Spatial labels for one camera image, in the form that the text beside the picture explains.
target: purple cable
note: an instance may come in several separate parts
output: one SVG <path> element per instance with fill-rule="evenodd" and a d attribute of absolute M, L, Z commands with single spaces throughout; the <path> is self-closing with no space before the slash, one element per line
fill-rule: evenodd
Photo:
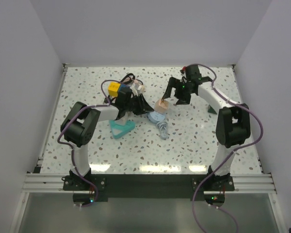
<path fill-rule="evenodd" d="M 260 121 L 260 119 L 251 111 L 251 110 L 249 110 L 249 109 L 247 109 L 247 108 L 245 108 L 245 107 L 243 107 L 243 106 L 241 106 L 241 105 L 239 105 L 239 104 L 236 104 L 236 103 L 233 103 L 233 102 L 231 102 L 231 101 L 229 101 L 227 98 L 225 98 L 215 87 L 213 87 L 213 85 L 214 85 L 214 82 L 215 82 L 215 80 L 217 79 L 217 75 L 216 75 L 216 73 L 210 68 L 210 67 L 208 67 L 208 66 L 205 66 L 205 65 L 202 65 L 202 64 L 191 64 L 190 66 L 192 66 L 192 65 L 198 65 L 198 66 L 201 66 L 201 67 L 204 67 L 204 68 L 207 68 L 208 70 L 210 70 L 213 74 L 214 74 L 214 79 L 212 80 L 212 82 L 211 82 L 211 87 L 212 87 L 212 89 L 214 90 L 214 92 L 220 97 L 220 98 L 222 98 L 224 101 L 226 101 L 227 103 L 229 103 L 229 104 L 231 104 L 231 105 L 233 105 L 233 106 L 236 106 L 236 107 L 239 107 L 239 108 L 241 108 L 241 109 L 243 109 L 243 110 L 245 110 L 245 111 L 247 111 L 249 114 L 251 114 L 256 120 L 257 120 L 257 122 L 258 122 L 258 124 L 259 124 L 259 126 L 260 126 L 260 136 L 258 137 L 258 139 L 257 140 L 255 140 L 254 142 L 252 142 L 252 143 L 249 143 L 249 144 L 246 144 L 246 145 L 243 145 L 243 146 L 239 146 L 239 147 L 237 147 L 237 148 L 235 148 L 226 158 L 225 158 L 225 160 L 211 173 L 211 174 L 209 174 L 206 178 L 204 178 L 200 183 L 199 183 L 199 185 L 197 186 L 197 188 L 196 188 L 196 190 L 195 190 L 195 192 L 194 192 L 194 195 L 193 195 L 193 200 L 192 200 L 192 213 L 193 213 L 193 216 L 194 216 L 194 219 L 195 219 L 195 222 L 198 224 L 198 226 L 199 226 L 199 228 L 203 231 L 203 232 L 205 232 L 206 233 L 206 229 L 200 224 L 200 222 L 198 221 L 198 219 L 197 219 L 197 216 L 196 216 L 196 213 L 195 213 L 195 208 L 194 208 L 194 200 L 195 200 L 195 198 L 196 198 L 196 195 L 197 195 L 197 192 L 198 192 L 198 190 L 200 189 L 200 187 L 203 185 L 203 183 L 207 180 L 207 179 L 209 179 L 213 174 L 215 174 L 222 166 L 223 166 L 223 164 L 233 155 L 233 153 L 234 152 L 236 152 L 237 150 L 239 150 L 239 149 L 243 149 L 243 148 L 246 148 L 246 147 L 249 147 L 249 146 L 252 146 L 252 145 L 254 145 L 254 144 L 256 144 L 256 143 L 258 143 L 261 139 L 262 139 L 262 137 L 263 137 L 263 133 L 264 133 L 264 129 L 263 129 L 263 125 L 262 125 L 262 122 Z M 239 226 L 238 226 L 238 223 L 237 223 L 237 220 L 235 219 L 235 217 L 232 215 L 232 214 L 230 214 L 228 211 L 226 211 L 226 210 L 224 210 L 223 208 L 219 208 L 219 210 L 221 210 L 222 212 L 224 212 L 224 213 L 226 213 L 227 215 L 229 215 L 232 219 L 233 219 L 233 221 L 235 222 L 235 225 L 236 225 L 236 232 L 238 233 L 239 232 Z"/>
<path fill-rule="evenodd" d="M 95 194 L 95 198 L 94 198 L 94 202 L 97 201 L 97 198 L 98 198 L 98 189 L 96 187 L 96 185 L 94 185 L 92 182 L 88 181 L 87 179 L 85 179 L 78 171 L 77 167 L 76 167 L 76 164 L 75 164 L 75 161 L 74 161 L 74 147 L 71 143 L 68 143 L 68 142 L 61 142 L 60 139 L 62 138 L 62 136 L 64 135 L 64 133 L 67 131 L 67 129 L 70 127 L 70 125 L 78 118 L 78 116 L 86 109 L 89 109 L 89 108 L 96 108 L 96 107 L 108 107 L 110 106 L 111 102 L 110 102 L 110 99 L 107 97 L 106 93 L 103 91 L 103 84 L 106 83 L 106 82 L 117 82 L 117 83 L 120 83 L 120 84 L 123 84 L 125 85 L 124 83 L 121 83 L 119 81 L 116 81 L 116 80 L 105 80 L 101 83 L 101 92 L 102 94 L 105 96 L 105 98 L 107 99 L 108 101 L 108 104 L 98 104 L 98 105 L 90 105 L 90 106 L 86 106 L 84 108 L 82 108 L 81 110 L 78 111 L 77 114 L 75 114 L 75 116 L 69 121 L 69 123 L 64 127 L 63 131 L 59 134 L 58 138 L 57 138 L 57 142 L 59 144 L 63 144 L 63 145 L 68 145 L 70 146 L 71 148 L 71 161 L 72 161 L 72 165 L 73 167 L 75 168 L 75 171 L 76 173 L 78 174 L 78 176 L 86 183 L 88 183 L 89 185 L 91 185 L 95 191 L 96 191 L 96 194 Z M 86 204 L 86 205 L 82 205 L 82 207 L 87 207 L 87 206 L 90 206 L 93 202 L 89 203 L 89 204 Z"/>

